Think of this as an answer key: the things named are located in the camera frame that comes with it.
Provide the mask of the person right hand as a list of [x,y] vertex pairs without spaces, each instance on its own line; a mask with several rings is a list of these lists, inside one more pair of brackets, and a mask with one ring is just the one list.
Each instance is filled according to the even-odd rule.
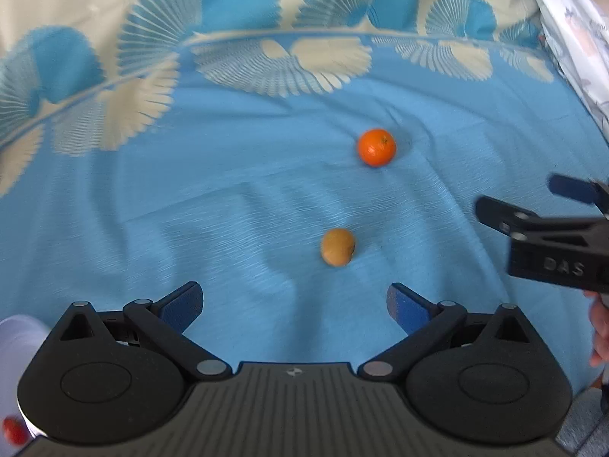
[[590,306],[590,324],[593,326],[593,352],[590,356],[590,365],[598,367],[607,363],[609,359],[609,310],[603,303],[601,295],[595,292],[584,291],[584,296],[593,300]]

